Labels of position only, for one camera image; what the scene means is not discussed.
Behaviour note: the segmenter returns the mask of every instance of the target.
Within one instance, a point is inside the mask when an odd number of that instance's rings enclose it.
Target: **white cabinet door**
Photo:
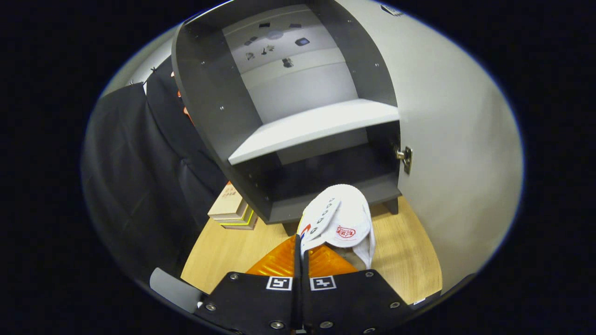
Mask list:
[[[523,180],[515,118],[491,77],[437,31],[373,1],[337,2],[387,64],[402,150],[413,150],[398,186],[434,245],[444,293],[489,260],[514,218]]]

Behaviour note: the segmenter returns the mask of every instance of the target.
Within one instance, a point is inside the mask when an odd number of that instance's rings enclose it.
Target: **book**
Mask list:
[[[257,222],[257,219],[259,217],[257,216],[257,214],[254,213],[254,211],[252,212],[252,214],[250,215],[249,221],[248,222],[244,222],[242,224],[219,224],[220,226],[224,227],[225,229],[244,229],[244,230],[253,230],[254,229],[254,225]]]
[[[242,218],[237,220],[215,220],[220,224],[241,224],[245,225],[250,222],[251,215],[254,213],[254,210],[250,208],[250,206],[246,206],[246,210],[244,211],[244,215]]]
[[[207,215],[214,220],[242,220],[247,207],[246,201],[228,181]]]

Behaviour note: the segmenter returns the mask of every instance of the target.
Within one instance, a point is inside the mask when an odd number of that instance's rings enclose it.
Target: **metal hinge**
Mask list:
[[[412,149],[410,147],[406,147],[406,149],[402,152],[399,147],[394,144],[393,152],[395,152],[395,158],[398,160],[403,160],[403,171],[409,174],[410,170],[412,169]]]

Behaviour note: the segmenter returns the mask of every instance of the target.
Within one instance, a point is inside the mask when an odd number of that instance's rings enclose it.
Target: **white cloth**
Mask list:
[[[327,242],[340,248],[352,248],[371,268],[375,251],[373,220],[368,202],[354,186],[333,185],[314,198],[302,212],[298,226],[301,255]]]

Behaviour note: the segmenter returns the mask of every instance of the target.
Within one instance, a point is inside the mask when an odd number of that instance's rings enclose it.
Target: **black curtain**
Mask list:
[[[182,109],[170,58],[143,84],[102,97],[81,157],[93,225],[123,271],[179,277],[227,179]]]

